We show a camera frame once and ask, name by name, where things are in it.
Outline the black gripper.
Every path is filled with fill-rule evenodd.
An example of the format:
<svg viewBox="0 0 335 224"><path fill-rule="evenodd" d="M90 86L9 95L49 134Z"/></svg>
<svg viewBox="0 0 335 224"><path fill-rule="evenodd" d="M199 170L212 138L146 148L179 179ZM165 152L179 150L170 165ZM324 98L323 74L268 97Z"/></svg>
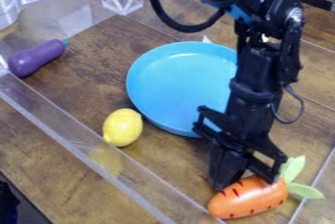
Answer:
<svg viewBox="0 0 335 224"><path fill-rule="evenodd" d="M246 168L266 183L279 180L287 156L269 140L274 114L283 97L277 82L250 84L233 79L226 109L218 112L199 106L194 132L210 141L209 184L221 191L242 176ZM253 152L273 160L268 166Z"/></svg>

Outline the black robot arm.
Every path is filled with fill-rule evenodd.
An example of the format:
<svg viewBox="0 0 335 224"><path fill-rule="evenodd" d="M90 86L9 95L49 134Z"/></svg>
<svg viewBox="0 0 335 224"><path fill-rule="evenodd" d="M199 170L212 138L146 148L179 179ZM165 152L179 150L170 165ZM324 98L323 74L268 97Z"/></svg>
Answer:
<svg viewBox="0 0 335 224"><path fill-rule="evenodd" d="M268 183L287 156L268 133L283 92L297 81L305 23L300 0L201 0L229 13L238 35L237 72L224 112L197 108L194 132L210 141L209 183L221 190L249 170Z"/></svg>

